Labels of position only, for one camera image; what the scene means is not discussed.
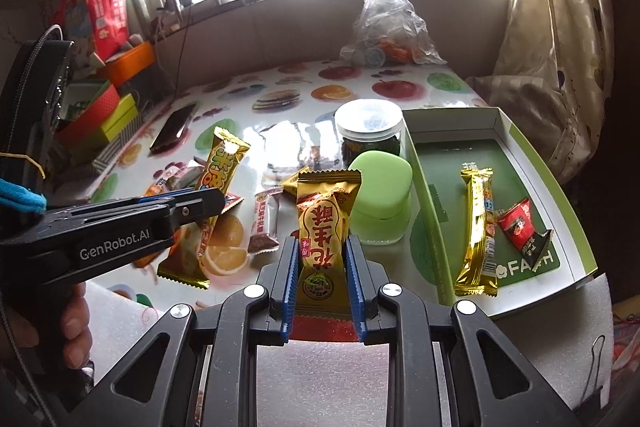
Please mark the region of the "person's left hand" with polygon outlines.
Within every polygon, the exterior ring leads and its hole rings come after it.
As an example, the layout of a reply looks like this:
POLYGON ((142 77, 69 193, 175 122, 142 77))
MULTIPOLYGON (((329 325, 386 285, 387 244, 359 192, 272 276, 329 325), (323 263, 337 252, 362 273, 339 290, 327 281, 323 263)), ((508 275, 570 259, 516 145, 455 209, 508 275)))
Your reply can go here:
MULTIPOLYGON (((86 284, 75 285, 73 297, 70 298, 58 320, 65 339, 62 358, 69 369, 80 369, 89 360, 92 335, 89 329, 90 312, 85 295, 86 284)), ((38 346, 39 335, 29 321, 10 307, 6 307, 6 318, 17 347, 28 349, 38 346)))

